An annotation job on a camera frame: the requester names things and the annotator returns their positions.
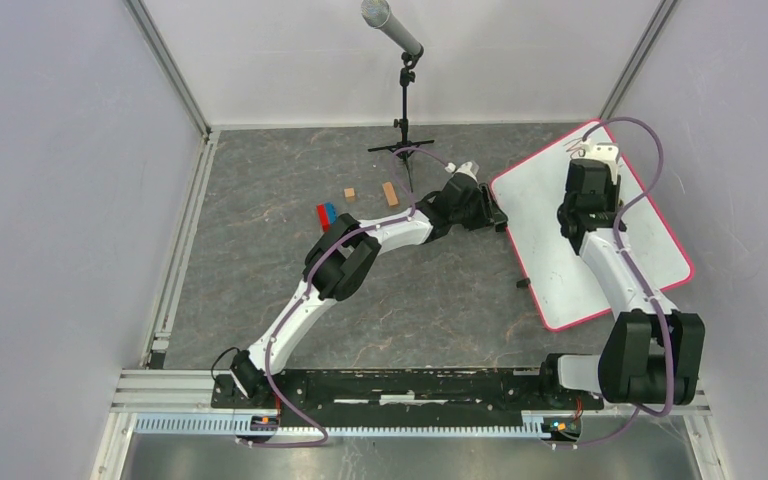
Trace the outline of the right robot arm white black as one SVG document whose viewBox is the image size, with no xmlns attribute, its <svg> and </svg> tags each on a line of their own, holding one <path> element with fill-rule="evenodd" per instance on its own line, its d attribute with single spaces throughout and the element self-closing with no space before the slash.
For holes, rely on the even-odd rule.
<svg viewBox="0 0 768 480">
<path fill-rule="evenodd" d="M 557 211 L 560 230 L 590 269 L 615 323 L 599 355 L 559 354 L 537 382 L 540 400 L 562 408 L 578 391 L 652 414 L 688 405 L 697 392 L 705 325 L 650 285 L 620 219 L 621 179 L 611 166 L 573 159 Z"/>
</svg>

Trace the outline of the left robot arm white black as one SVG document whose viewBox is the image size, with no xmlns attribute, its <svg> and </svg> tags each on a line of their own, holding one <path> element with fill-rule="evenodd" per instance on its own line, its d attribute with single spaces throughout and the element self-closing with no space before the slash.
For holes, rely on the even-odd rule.
<svg viewBox="0 0 768 480">
<path fill-rule="evenodd" d="M 396 249 L 421 246 L 447 235 L 454 226 L 467 231 L 502 231 L 508 216 L 486 183 L 456 172 L 440 190 L 406 210 L 371 220 L 346 213 L 307 253 L 296 290 L 266 332 L 234 357 L 230 376 L 238 397 L 250 407 L 266 405 L 275 376 L 315 322 L 331 307 L 354 295 L 377 258 Z"/>
</svg>

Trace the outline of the pink-framed whiteboard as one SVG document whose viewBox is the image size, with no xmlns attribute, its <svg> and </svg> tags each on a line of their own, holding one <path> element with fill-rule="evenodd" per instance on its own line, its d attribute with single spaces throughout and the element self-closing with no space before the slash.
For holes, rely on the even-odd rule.
<svg viewBox="0 0 768 480">
<path fill-rule="evenodd" d="M 587 137 L 595 149 L 617 152 L 606 127 L 590 121 L 495 178 L 491 190 L 508 217 L 508 235 L 545 327 L 558 332 L 608 312 L 650 307 L 655 296 L 674 310 L 667 289 L 688 283 L 695 268 L 653 201 L 642 199 L 621 222 L 624 230 L 577 231 L 577 247 L 562 236 L 557 212 L 565 195 L 570 148 Z"/>
</svg>

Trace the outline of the red blue toy brick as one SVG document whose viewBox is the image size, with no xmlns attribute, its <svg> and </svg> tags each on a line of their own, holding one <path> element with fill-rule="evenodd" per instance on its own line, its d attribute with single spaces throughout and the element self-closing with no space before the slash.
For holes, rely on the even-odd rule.
<svg viewBox="0 0 768 480">
<path fill-rule="evenodd" d="M 317 205 L 316 212 L 322 231 L 327 232 L 337 220 L 336 207 L 331 202 L 325 202 Z"/>
</svg>

